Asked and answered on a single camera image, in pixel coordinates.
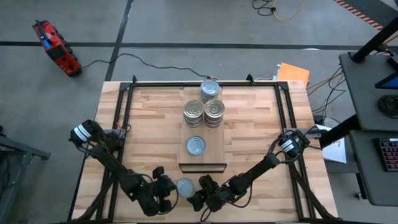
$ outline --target metal can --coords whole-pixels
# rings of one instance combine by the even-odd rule
[[[205,123],[209,128],[217,128],[224,116],[224,103],[220,100],[209,100],[205,104]]]
[[[215,99],[218,96],[220,86],[215,80],[205,80],[200,85],[200,96],[203,102]]]
[[[205,152],[206,143],[200,136],[192,136],[187,141],[187,151],[193,156],[200,156]]]
[[[178,180],[177,190],[181,197],[187,198],[191,197],[195,193],[195,186],[193,185],[192,180],[184,177]]]
[[[189,100],[184,104],[184,120],[191,128],[200,126],[203,117],[203,105],[198,100]]]

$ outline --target gray floor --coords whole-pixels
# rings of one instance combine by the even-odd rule
[[[31,24],[47,19],[70,42],[114,42],[126,0],[29,2],[0,1],[0,41],[36,41]],[[297,1],[280,1],[280,16],[295,11]],[[123,42],[363,45],[377,30],[332,0],[307,0],[289,22],[260,17],[248,0],[135,0]],[[82,65],[109,60],[113,48],[75,47]],[[347,50],[135,49],[123,48],[155,65],[191,67],[223,80],[252,74],[269,77],[275,64],[285,62],[310,70],[310,81],[329,78]],[[67,141],[69,131],[94,118],[108,68],[96,63],[80,77],[68,78],[40,47],[0,47],[0,124],[17,141],[52,152],[49,161],[32,161],[22,183],[11,221],[65,221],[83,155]],[[123,56],[112,80],[198,80],[188,71],[156,70]],[[310,96],[313,109],[327,97],[327,86]],[[340,121],[354,113],[345,93],[327,109]],[[331,174],[340,217],[347,220],[397,223],[398,208],[374,207],[356,201],[352,175]]]

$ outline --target orange paper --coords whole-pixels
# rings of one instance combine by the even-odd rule
[[[308,79],[310,78],[310,71],[299,68],[293,65],[282,63],[280,65],[277,80],[289,81],[289,80],[301,80],[304,82],[304,86],[307,87]]]

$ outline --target wooden table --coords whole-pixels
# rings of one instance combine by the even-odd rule
[[[97,122],[104,129],[112,127],[119,84],[119,82],[104,83],[96,114]],[[304,85],[301,82],[289,82],[289,88],[297,126],[299,128],[312,127],[314,123]],[[282,99],[285,117],[288,118],[284,95]],[[179,178],[188,177],[194,181],[195,189],[198,190],[200,189],[198,178],[203,174],[182,174],[178,167],[183,103],[183,87],[136,87],[134,89],[129,118],[132,130],[127,134],[123,164],[127,168],[134,169],[135,172],[149,175],[157,166],[164,166],[166,174],[174,182],[177,182]],[[211,175],[219,184],[233,175],[246,172],[257,164],[264,157],[270,143],[282,132],[275,90],[271,87],[224,87],[223,103],[226,107],[224,149],[228,166],[223,174]],[[318,141],[313,140],[312,145],[318,146]],[[322,152],[318,149],[307,148],[304,158],[311,189],[326,209],[337,216]],[[97,160],[92,158],[86,160],[72,218],[83,214],[100,191],[103,171],[104,167]],[[104,217],[108,212],[109,193],[110,191],[104,208]],[[308,217],[302,191],[300,191],[300,196],[304,214]],[[174,203],[174,192],[169,199]],[[248,196],[245,196],[238,204],[246,203],[247,199]],[[202,211],[194,212],[191,204],[184,198],[180,198],[178,205],[169,214],[147,217],[138,203],[131,202],[119,189],[114,221],[199,222]],[[236,208],[227,204],[221,210],[212,213],[208,221],[297,221],[288,167],[280,165],[254,181],[253,196],[249,206]]]

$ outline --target keyboard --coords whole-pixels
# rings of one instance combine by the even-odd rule
[[[398,171],[398,138],[374,139],[386,172]]]

